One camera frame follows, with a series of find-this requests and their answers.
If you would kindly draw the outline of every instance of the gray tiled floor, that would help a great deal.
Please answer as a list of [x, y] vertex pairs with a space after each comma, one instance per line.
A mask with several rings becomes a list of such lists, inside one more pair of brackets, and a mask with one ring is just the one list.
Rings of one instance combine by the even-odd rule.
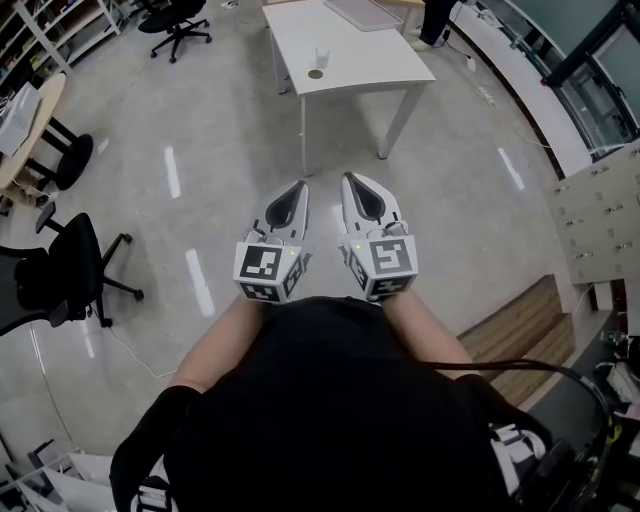
[[[85, 211], [104, 249], [131, 233], [109, 275], [144, 289], [136, 303], [107, 290], [113, 332], [157, 374], [180, 358], [235, 295], [235, 243], [261, 195], [300, 176], [299, 111], [278, 96], [268, 31], [256, 9], [227, 12], [209, 4], [213, 43], [189, 43], [170, 65], [148, 49], [162, 35], [135, 30], [107, 42], [74, 69], [56, 114], [76, 132], [108, 140], [84, 175], [56, 200], [57, 219]], [[452, 44], [464, 48], [452, 37]], [[443, 48], [423, 57], [437, 78], [394, 151], [378, 160], [376, 143], [401, 93], [333, 99], [310, 106], [313, 161], [308, 245], [315, 254], [297, 296], [346, 295], [355, 281], [342, 265], [334, 206], [346, 171], [371, 176], [397, 195], [416, 235], [416, 289], [454, 331], [482, 320], [545, 273], [556, 273], [565, 310], [579, 291], [568, 284], [542, 187], [554, 181], [543, 150], [512, 99], [478, 62]], [[482, 86], [491, 107], [477, 93]], [[181, 196], [172, 199], [164, 163], [172, 146]], [[520, 173], [519, 191], [497, 149]], [[43, 162], [55, 154], [39, 148]], [[0, 243], [48, 245], [36, 236], [37, 212], [17, 207], [0, 222]], [[215, 315], [200, 312], [185, 253], [195, 248]], [[0, 343], [0, 432], [18, 454], [50, 437], [64, 440], [48, 398], [34, 341], [74, 444], [109, 453], [165, 385], [154, 379], [95, 319], [51, 329], [24, 326]]]

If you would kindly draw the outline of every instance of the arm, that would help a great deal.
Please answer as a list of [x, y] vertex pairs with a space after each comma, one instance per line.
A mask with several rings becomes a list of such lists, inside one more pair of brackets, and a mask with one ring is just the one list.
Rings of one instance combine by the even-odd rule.
[[[472, 363], [462, 343], [409, 290], [385, 300], [382, 308], [396, 333], [416, 359], [425, 362]], [[472, 370], [447, 371], [456, 379]]]
[[204, 393], [233, 370], [249, 350], [263, 322], [263, 305], [238, 296], [180, 363], [169, 386]]

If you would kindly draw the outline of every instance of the person's leg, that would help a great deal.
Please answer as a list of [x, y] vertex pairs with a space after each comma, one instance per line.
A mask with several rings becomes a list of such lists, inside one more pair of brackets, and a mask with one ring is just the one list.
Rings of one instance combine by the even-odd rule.
[[434, 0], [425, 4], [424, 21], [420, 33], [422, 42], [431, 46], [436, 43], [449, 21], [449, 14], [456, 2], [457, 0]]

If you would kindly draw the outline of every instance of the wooden platform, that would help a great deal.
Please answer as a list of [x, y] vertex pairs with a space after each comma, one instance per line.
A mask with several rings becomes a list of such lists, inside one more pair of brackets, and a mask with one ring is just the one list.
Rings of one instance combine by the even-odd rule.
[[[561, 364], [575, 348], [571, 317], [562, 313], [553, 276], [543, 277], [459, 338], [478, 362], [524, 357]], [[522, 403], [550, 376], [529, 371], [483, 375], [513, 405]]]

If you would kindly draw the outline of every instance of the shelf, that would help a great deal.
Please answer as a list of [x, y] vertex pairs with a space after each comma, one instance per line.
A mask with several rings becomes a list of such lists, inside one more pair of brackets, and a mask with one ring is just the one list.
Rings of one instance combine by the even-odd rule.
[[27, 49], [25, 51], [23, 51], [20, 54], [20, 57], [18, 57], [12, 64], [12, 66], [7, 70], [7, 74], [0, 79], [0, 86], [4, 83], [4, 81], [7, 79], [7, 77], [11, 74], [11, 72], [15, 69], [16, 65], [18, 64], [18, 62], [20, 62], [22, 59], [25, 58], [25, 56], [33, 49], [33, 47], [38, 44], [38, 40], [36, 39], [35, 41], [32, 41], [32, 43], [27, 47]]
[[26, 25], [22, 27], [20, 30], [18, 30], [18, 33], [15, 36], [13, 36], [9, 42], [7, 42], [6, 46], [2, 50], [0, 50], [0, 60], [2, 60], [2, 57], [4, 57], [4, 54], [7, 53], [7, 50], [11, 47], [13, 43], [16, 42], [16, 39], [18, 39], [18, 37], [20, 37], [20, 34], [22, 34], [25, 30], [27, 30]]
[[102, 14], [102, 9], [100, 7], [96, 7], [96, 9], [92, 12], [88, 12], [82, 18], [80, 18], [76, 23], [70, 27], [66, 33], [60, 38], [60, 40], [55, 43], [56, 50], [60, 48], [64, 43], [66, 43], [69, 39], [75, 36], [78, 32], [80, 32], [84, 27], [86, 27], [93, 20], [100, 17]]
[[60, 23], [60, 20], [62, 20], [62, 18], [64, 18], [67, 14], [69, 14], [71, 11], [73, 11], [76, 7], [78, 7], [82, 2], [84, 2], [84, 0], [76, 0], [76, 3], [73, 4], [71, 7], [69, 7], [66, 11], [61, 12], [60, 14], [58, 14], [58, 16], [49, 24], [48, 27], [44, 28], [42, 31], [46, 34], [47, 32], [49, 32], [49, 30], [51, 30], [53, 27], [55, 27], [58, 23]]
[[69, 55], [69, 58], [67, 59], [67, 64], [71, 65], [75, 60], [79, 59], [83, 53], [90, 50], [92, 47], [94, 47], [96, 44], [102, 41], [105, 37], [111, 34], [115, 34], [115, 30], [111, 25], [109, 25], [109, 27], [106, 28], [103, 32], [96, 34], [94, 37], [89, 39], [82, 46], [77, 48], [75, 51], [71, 52], [71, 55]]

